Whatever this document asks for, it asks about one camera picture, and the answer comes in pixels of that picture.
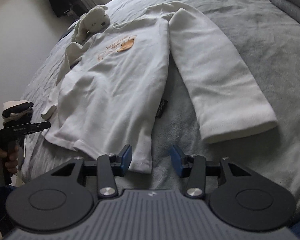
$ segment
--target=clothing tag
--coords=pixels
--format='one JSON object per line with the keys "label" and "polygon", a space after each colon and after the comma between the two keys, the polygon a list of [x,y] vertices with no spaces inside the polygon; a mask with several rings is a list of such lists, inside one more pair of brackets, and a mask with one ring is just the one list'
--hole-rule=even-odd
{"label": "clothing tag", "polygon": [[156,118],[161,118],[164,110],[167,107],[167,104],[168,104],[167,100],[161,99],[157,114],[155,115]]}

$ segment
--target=white plush toy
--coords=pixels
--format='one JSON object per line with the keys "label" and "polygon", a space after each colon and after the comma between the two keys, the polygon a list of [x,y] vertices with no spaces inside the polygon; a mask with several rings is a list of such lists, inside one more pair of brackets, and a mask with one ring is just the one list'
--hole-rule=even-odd
{"label": "white plush toy", "polygon": [[105,5],[97,5],[88,13],[81,15],[75,25],[72,42],[82,44],[90,33],[98,33],[110,24],[110,18],[106,14],[108,9]]}

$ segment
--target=white sleeve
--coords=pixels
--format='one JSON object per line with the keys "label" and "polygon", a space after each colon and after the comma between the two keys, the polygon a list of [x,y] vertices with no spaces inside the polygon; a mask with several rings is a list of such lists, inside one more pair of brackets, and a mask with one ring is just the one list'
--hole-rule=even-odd
{"label": "white sleeve", "polygon": [[207,143],[246,137],[277,126],[275,113],[227,36],[199,10],[163,4],[170,50]]}
{"label": "white sleeve", "polygon": [[60,87],[61,87],[63,78],[71,70],[70,66],[76,62],[79,62],[81,60],[82,54],[85,51],[87,51],[89,47],[90,47],[89,43],[86,43],[84,46],[82,46],[76,42],[72,42],[66,48],[65,59],[61,65],[61,68],[60,68],[60,71],[59,71],[59,74],[57,77],[56,85],[54,88],[52,88],[51,93],[48,98],[48,101],[47,101],[47,105],[41,114],[41,117],[44,120],[48,120],[58,107],[58,96],[59,96],[59,92],[60,92]]}

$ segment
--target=metal screw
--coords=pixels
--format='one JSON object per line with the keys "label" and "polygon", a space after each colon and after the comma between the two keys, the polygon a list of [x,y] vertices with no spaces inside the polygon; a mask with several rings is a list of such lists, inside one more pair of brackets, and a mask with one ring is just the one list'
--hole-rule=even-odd
{"label": "metal screw", "polygon": [[192,187],[187,190],[187,194],[192,197],[200,196],[203,193],[203,191],[197,187]]}
{"label": "metal screw", "polygon": [[114,188],[112,188],[112,187],[103,187],[103,188],[100,190],[100,193],[101,193],[101,195],[103,195],[103,196],[110,196],[110,195],[112,195],[112,194],[115,193],[115,190],[114,190]]}

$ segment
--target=orange graphic print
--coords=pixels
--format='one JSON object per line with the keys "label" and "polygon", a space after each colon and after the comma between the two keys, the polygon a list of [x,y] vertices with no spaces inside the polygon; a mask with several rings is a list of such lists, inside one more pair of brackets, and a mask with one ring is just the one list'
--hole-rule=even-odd
{"label": "orange graphic print", "polygon": [[106,56],[108,56],[109,54],[111,54],[115,51],[122,52],[122,51],[125,51],[127,49],[130,49],[134,44],[134,40],[135,40],[136,36],[137,35],[125,36],[124,38],[113,42],[109,46],[106,46],[106,50],[101,52],[100,54],[98,54],[98,62],[100,62]]}

